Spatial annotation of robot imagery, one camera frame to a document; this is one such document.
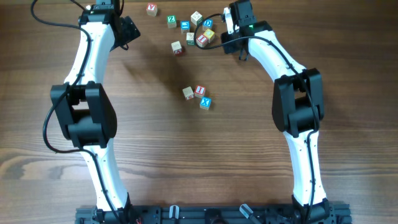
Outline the white number wooden block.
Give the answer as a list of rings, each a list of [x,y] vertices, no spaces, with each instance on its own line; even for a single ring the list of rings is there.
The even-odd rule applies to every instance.
[[[182,92],[186,100],[190,100],[195,97],[194,92],[190,86],[184,88]]]

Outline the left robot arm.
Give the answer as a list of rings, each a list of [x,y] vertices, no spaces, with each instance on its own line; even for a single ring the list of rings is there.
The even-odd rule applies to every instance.
[[[80,43],[72,69],[62,85],[50,91],[50,113],[57,115],[65,139],[86,161],[96,191],[92,209],[79,208],[76,223],[141,223],[121,181],[113,149],[116,112],[103,88],[110,51],[140,36],[122,1],[96,1],[78,19]]]

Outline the white red wooden block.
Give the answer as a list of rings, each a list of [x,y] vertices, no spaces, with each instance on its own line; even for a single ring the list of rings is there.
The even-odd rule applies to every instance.
[[[174,55],[180,55],[183,53],[183,48],[179,41],[172,42],[171,47],[172,47]]]

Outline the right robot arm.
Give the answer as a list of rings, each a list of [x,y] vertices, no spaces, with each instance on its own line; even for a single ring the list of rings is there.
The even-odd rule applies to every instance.
[[[324,116],[322,76],[297,63],[266,21],[257,21],[250,1],[236,1],[223,11],[227,31],[224,51],[253,56],[274,82],[272,118],[287,141],[294,173],[293,203],[297,223],[328,218],[318,159],[320,121]]]

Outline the red I wooden block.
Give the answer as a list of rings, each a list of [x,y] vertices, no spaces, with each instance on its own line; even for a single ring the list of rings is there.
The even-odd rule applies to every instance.
[[[203,98],[206,92],[206,88],[200,85],[197,85],[194,91],[194,95],[197,98]]]

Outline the blue X wooden block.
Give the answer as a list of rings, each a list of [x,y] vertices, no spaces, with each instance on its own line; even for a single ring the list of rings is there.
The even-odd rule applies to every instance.
[[[203,97],[200,101],[200,108],[209,110],[211,106],[211,98]]]

